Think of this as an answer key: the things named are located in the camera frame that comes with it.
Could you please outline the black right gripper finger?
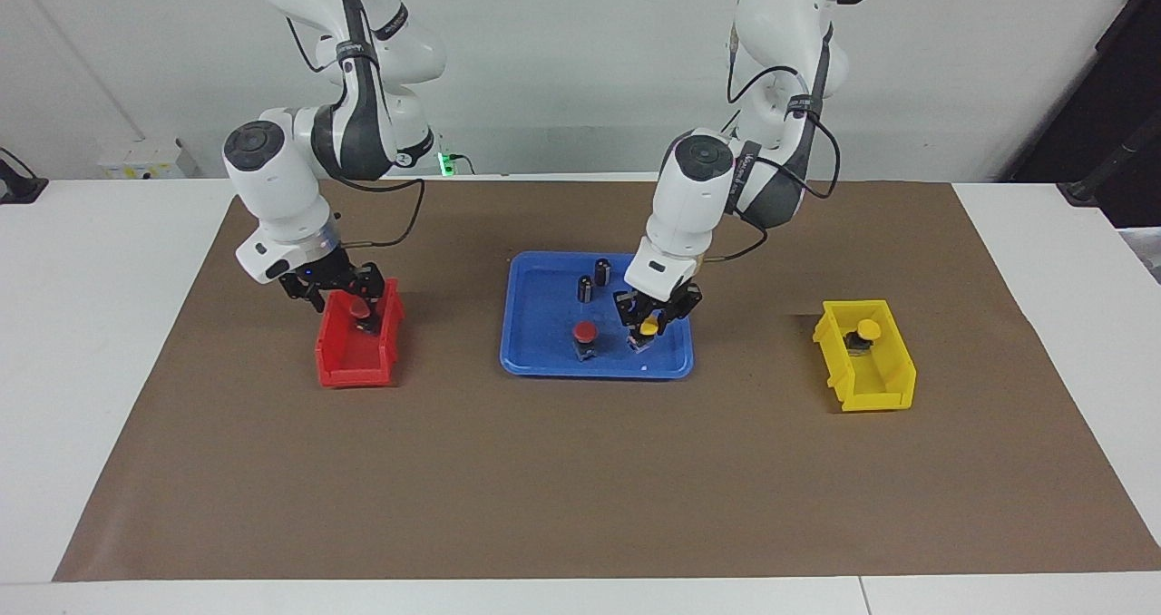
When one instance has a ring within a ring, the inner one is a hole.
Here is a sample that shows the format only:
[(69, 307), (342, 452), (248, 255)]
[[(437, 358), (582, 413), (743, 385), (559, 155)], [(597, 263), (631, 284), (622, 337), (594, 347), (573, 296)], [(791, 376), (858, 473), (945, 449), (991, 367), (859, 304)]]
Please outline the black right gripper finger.
[(322, 314), (324, 312), (325, 297), (316, 283), (305, 281), (298, 275), (281, 275), (277, 277), (277, 283), (282, 285), (290, 299), (307, 301), (315, 309), (316, 313)]
[(361, 265), (361, 267), (356, 269), (356, 273), (354, 273), (353, 283), (349, 285), (349, 294), (352, 297), (361, 297), (368, 302), (374, 301), (377, 310), (378, 301), (383, 296), (383, 276), (378, 266)]

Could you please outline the blue plastic tray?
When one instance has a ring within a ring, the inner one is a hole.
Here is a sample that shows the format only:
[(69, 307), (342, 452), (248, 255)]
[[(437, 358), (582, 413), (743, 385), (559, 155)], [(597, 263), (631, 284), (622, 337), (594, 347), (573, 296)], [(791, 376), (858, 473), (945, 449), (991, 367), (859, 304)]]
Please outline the blue plastic tray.
[[(593, 301), (577, 301), (577, 280), (592, 275), (600, 256), (610, 260), (610, 285), (597, 285)], [(646, 350), (630, 349), (613, 294), (626, 291), (630, 254), (527, 249), (512, 259), (502, 323), (499, 360), (515, 376), (583, 379), (683, 379), (694, 367), (691, 321), (668, 325)], [(580, 362), (572, 345), (577, 321), (599, 330), (594, 359)]]

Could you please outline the red plastic bin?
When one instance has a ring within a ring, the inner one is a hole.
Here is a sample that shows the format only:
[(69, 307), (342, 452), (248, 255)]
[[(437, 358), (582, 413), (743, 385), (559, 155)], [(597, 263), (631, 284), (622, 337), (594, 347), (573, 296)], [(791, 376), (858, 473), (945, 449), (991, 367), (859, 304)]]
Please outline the red plastic bin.
[(404, 306), (398, 280), (385, 280), (385, 295), (374, 308), (376, 334), (360, 330), (352, 314), (356, 297), (336, 291), (325, 301), (315, 343), (317, 378), (323, 388), (385, 388), (394, 384)]

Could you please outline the brown paper mat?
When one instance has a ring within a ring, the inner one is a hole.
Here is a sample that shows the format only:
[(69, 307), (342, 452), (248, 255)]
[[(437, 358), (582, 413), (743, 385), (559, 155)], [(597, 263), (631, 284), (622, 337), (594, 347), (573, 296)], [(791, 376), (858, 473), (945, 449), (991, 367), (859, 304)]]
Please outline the brown paper mat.
[[(318, 317), (229, 207), (58, 581), (907, 576), (1161, 569), (1161, 547), (949, 184), (849, 182), (702, 272), (678, 381), (499, 364), (511, 260), (635, 247), (646, 182), (437, 181), (374, 252), (394, 388), (324, 389)], [(843, 412), (824, 301), (886, 301), (917, 385)]]

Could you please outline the yellow plastic bin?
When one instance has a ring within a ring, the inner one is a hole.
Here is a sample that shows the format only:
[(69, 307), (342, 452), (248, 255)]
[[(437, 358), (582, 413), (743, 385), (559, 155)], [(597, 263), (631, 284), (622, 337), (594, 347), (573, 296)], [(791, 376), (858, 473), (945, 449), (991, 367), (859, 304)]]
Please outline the yellow plastic bin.
[[(863, 318), (879, 321), (884, 337), (870, 354), (851, 356), (844, 335)], [(843, 412), (907, 411), (913, 407), (917, 368), (886, 301), (824, 301), (813, 341), (824, 356), (825, 386)]]

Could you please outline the black table clamp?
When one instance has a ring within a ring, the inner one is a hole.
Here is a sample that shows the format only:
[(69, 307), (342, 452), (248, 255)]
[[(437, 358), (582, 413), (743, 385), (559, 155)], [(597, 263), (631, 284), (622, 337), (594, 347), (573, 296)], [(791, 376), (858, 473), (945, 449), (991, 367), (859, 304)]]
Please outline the black table clamp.
[(50, 181), (38, 176), (29, 165), (0, 145), (0, 205), (5, 203), (34, 203)]

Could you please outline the black tripod stand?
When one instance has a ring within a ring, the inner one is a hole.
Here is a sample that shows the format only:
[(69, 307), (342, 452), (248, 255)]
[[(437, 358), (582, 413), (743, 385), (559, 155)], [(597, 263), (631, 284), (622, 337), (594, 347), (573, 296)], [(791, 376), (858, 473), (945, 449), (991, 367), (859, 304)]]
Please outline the black tripod stand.
[(1142, 151), (1161, 142), (1161, 108), (1153, 111), (1127, 139), (1106, 155), (1103, 161), (1077, 181), (1058, 182), (1057, 188), (1070, 207), (1098, 209), (1098, 190), (1108, 180), (1124, 171), (1128, 162)]

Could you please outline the grey equipment piece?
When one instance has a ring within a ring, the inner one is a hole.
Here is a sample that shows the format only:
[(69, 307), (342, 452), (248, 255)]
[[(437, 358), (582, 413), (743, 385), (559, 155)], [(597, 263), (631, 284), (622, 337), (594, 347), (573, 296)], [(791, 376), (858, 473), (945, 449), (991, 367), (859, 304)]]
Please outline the grey equipment piece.
[(1161, 285), (1161, 226), (1119, 227), (1117, 231), (1158, 285)]

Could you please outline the black backdrop panel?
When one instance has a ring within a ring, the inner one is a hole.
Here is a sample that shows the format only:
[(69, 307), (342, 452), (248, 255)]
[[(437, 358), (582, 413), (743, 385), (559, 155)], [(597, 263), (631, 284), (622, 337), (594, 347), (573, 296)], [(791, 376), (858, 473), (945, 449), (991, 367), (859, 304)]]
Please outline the black backdrop panel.
[[(1094, 62), (1012, 162), (1005, 182), (1077, 181), (1161, 108), (1161, 0), (1128, 0)], [(1161, 226), (1161, 142), (1098, 190), (1115, 227)]]

